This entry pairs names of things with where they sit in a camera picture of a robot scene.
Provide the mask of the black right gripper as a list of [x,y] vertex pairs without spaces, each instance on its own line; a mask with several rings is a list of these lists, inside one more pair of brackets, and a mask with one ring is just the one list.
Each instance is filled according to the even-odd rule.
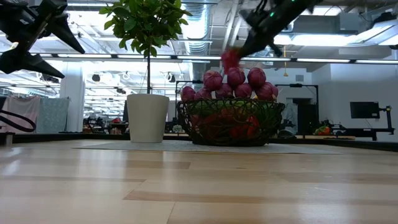
[[244,45],[238,50],[239,57],[247,57],[264,50],[268,45],[277,57],[282,51],[274,43],[274,38],[299,15],[299,7],[295,4],[280,4],[268,11],[253,9],[245,17],[251,27]]

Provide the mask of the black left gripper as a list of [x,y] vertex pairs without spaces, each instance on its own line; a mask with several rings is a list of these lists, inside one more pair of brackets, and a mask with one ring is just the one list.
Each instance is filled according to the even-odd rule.
[[[53,34],[84,54],[85,50],[68,26],[68,14],[64,13],[66,7],[67,0],[42,0],[38,6],[30,6],[24,0],[0,0],[0,30],[10,42],[34,42]],[[38,54],[20,54],[15,49],[2,53],[0,71],[10,74],[18,70],[65,77]]]

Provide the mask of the green lime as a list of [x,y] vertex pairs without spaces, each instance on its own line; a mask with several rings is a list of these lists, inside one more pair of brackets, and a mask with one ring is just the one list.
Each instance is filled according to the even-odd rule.
[[275,103],[267,103],[264,106],[264,113],[262,115],[262,124],[265,126],[276,124],[279,117],[278,107]]

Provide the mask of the long ceiling light strip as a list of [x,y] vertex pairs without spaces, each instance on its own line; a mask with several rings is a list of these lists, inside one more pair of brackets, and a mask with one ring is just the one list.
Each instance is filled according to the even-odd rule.
[[[50,60],[138,60],[143,61],[143,55],[129,54],[39,54],[41,57]],[[206,55],[158,55],[151,60],[181,60],[188,62],[210,62],[220,61],[220,56]],[[341,63],[341,64],[363,64],[363,65],[398,65],[398,60],[376,60],[376,59],[340,59],[340,58],[295,58],[295,57],[244,57],[242,62],[291,62],[291,63]]]

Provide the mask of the blue-grey hanging cloth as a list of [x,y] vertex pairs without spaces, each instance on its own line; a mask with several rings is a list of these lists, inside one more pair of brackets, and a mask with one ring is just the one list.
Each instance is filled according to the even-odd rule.
[[65,130],[69,98],[41,98],[37,134],[57,134]]

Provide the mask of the pink hanging cloth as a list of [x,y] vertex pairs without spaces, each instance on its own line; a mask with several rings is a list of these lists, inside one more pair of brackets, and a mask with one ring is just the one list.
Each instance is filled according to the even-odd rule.
[[[36,124],[36,119],[39,114],[40,109],[40,97],[32,96],[27,98],[18,98],[15,96],[0,96],[0,110],[9,111],[26,118],[29,118]],[[7,114],[0,114],[7,119],[15,122],[16,124],[23,126],[25,128],[31,128],[32,126],[24,121],[23,119],[16,118],[15,116],[10,116]],[[10,125],[0,121],[0,133],[12,132],[12,133],[26,133],[26,131],[21,131]]]

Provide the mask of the cluttered distant workbench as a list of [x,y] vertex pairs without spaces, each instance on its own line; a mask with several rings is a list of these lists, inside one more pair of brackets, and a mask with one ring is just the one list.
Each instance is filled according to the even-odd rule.
[[103,118],[84,118],[83,132],[93,134],[114,134],[122,135],[126,133],[128,123],[121,121],[119,118],[106,121]]

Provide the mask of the green leafy potted plant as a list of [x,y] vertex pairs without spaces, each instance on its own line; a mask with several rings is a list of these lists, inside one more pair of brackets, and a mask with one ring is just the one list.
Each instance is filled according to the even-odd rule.
[[112,29],[119,48],[130,49],[147,60],[147,93],[151,93],[150,60],[157,56],[158,48],[178,40],[192,13],[182,8],[181,0],[118,0],[106,4],[99,13],[109,17],[104,29]]

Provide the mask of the black flat monitor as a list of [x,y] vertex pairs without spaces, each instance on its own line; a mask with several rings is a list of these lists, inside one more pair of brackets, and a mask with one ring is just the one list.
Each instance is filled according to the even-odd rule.
[[380,109],[378,102],[351,102],[351,117],[353,119],[379,119]]

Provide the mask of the white plant pot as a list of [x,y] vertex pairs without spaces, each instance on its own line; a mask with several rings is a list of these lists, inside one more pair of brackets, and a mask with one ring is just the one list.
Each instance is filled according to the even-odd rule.
[[127,96],[129,135],[131,142],[163,141],[169,98],[153,94]]

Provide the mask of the grey table mat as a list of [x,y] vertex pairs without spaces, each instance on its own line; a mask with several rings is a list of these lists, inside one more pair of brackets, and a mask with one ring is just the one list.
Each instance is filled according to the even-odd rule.
[[190,141],[166,140],[161,143],[136,143],[116,141],[104,144],[78,147],[78,149],[124,150],[124,151],[167,151],[167,152],[228,152],[253,154],[338,154],[319,147],[288,144],[266,144],[254,147],[206,146]]

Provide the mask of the corrugated silver duct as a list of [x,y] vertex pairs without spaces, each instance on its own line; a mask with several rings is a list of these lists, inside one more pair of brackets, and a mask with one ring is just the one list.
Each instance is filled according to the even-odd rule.
[[188,25],[182,27],[187,55],[206,55],[210,45],[207,40],[210,33],[211,6],[188,3],[182,4],[182,9],[191,14],[184,17]]

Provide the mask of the black aluminium table frame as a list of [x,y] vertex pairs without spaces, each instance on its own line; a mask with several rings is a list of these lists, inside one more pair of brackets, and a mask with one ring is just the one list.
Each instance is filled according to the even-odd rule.
[[[87,133],[58,133],[58,134],[15,134],[12,142],[14,144],[47,141],[71,141],[82,139],[95,140],[129,140],[128,135],[111,134],[87,134]],[[360,149],[370,149],[377,151],[398,152],[398,142],[380,141],[355,141],[347,139],[270,139],[273,144],[316,144],[327,146],[351,147]]]

